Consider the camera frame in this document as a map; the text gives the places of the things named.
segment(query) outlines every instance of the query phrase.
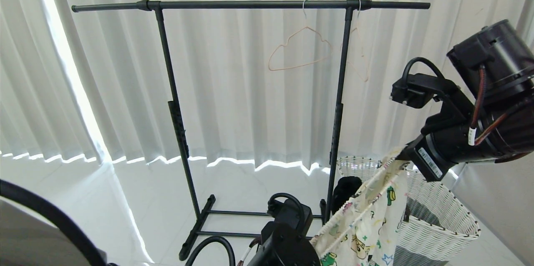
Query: white label sticker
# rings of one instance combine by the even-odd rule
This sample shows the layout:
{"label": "white label sticker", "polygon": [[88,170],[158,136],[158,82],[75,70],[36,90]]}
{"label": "white label sticker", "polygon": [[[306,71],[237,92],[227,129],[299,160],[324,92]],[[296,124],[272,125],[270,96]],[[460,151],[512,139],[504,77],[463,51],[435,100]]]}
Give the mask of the white label sticker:
{"label": "white label sticker", "polygon": [[433,161],[431,156],[427,153],[427,151],[424,148],[419,148],[417,150],[417,152],[419,152],[419,154],[421,155],[423,160],[425,160],[425,162],[427,162],[427,165],[429,165],[431,167],[432,172],[434,172],[434,174],[438,178],[443,175],[443,172],[441,171],[441,169],[439,169],[439,167],[437,167],[437,164]]}
{"label": "white label sticker", "polygon": [[476,128],[469,128],[469,135],[467,135],[467,143],[475,146]]}

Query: white wicker basket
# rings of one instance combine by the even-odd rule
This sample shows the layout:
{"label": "white wicker basket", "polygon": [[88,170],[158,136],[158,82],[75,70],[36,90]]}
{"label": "white wicker basket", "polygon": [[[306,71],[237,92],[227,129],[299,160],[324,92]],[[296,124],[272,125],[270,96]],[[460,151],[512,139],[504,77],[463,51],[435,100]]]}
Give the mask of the white wicker basket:
{"label": "white wicker basket", "polygon": [[[340,158],[342,176],[370,179],[380,161],[356,156]],[[399,230],[394,266],[445,265],[469,243],[480,227],[471,212],[442,183],[428,183],[418,171],[408,171],[410,219]]]}

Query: vertical black pole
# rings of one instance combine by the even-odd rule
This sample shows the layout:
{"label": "vertical black pole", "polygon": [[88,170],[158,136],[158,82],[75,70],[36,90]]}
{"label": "vertical black pole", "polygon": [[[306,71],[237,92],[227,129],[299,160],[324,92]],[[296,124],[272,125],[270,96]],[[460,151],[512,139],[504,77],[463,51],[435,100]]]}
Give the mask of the vertical black pole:
{"label": "vertical black pole", "polygon": [[178,101],[178,90],[176,89],[176,82],[174,80],[174,72],[172,70],[172,63],[170,60],[169,44],[166,39],[164,14],[161,8],[154,9],[156,19],[158,21],[158,28],[160,30],[161,45],[164,50],[165,65],[167,74],[169,76],[170,90],[172,93],[172,101],[169,102],[169,109],[172,116],[172,123],[175,126],[176,139],[180,149],[181,163],[184,166],[185,178],[187,179],[187,186],[189,186],[189,193],[191,194],[191,201],[197,220],[200,218],[199,202],[196,198],[195,186],[193,185],[193,178],[191,177],[191,169],[189,169],[189,153],[185,143],[185,131],[181,122],[180,104]]}
{"label": "vertical black pole", "polygon": [[341,116],[343,115],[343,84],[345,83],[345,69],[347,66],[347,53],[349,51],[350,26],[353,22],[353,8],[345,10],[345,29],[343,30],[343,44],[341,47],[341,65],[339,68],[338,95],[335,101],[334,131],[332,132],[332,149],[330,150],[330,178],[328,179],[328,197],[326,200],[326,213],[324,222],[330,219],[332,213],[332,192],[334,192],[336,161],[338,160],[339,136],[341,132]]}

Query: cartoon print fabric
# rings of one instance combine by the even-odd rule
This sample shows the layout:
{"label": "cartoon print fabric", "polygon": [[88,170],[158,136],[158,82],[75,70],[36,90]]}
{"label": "cartoon print fabric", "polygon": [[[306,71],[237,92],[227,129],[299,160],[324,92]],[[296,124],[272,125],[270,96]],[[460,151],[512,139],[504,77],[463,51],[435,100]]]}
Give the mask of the cartoon print fabric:
{"label": "cartoon print fabric", "polygon": [[384,157],[374,176],[313,237],[322,266],[393,265],[408,196],[407,162],[395,161],[401,150]]}

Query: floor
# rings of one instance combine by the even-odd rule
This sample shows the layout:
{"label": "floor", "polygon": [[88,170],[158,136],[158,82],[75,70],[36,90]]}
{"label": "floor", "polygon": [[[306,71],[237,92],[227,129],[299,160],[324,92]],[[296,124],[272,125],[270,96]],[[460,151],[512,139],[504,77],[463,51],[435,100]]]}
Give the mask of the floor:
{"label": "floor", "polygon": [[[210,194],[215,209],[265,211],[276,192],[288,192],[319,213],[328,175],[315,169],[268,166],[255,171],[250,164],[222,161],[207,167],[191,161],[201,209]],[[58,205],[120,266],[177,266],[178,255],[194,224],[194,213],[181,162],[161,161],[99,165],[81,160],[44,163],[42,159],[0,158],[0,177],[34,191]],[[211,216],[204,230],[257,233],[266,217]],[[318,231],[314,221],[309,234]],[[485,227],[481,238],[448,265],[522,266],[523,264]],[[248,239],[229,238],[240,257]],[[195,265],[225,265],[222,247],[208,246]]]}

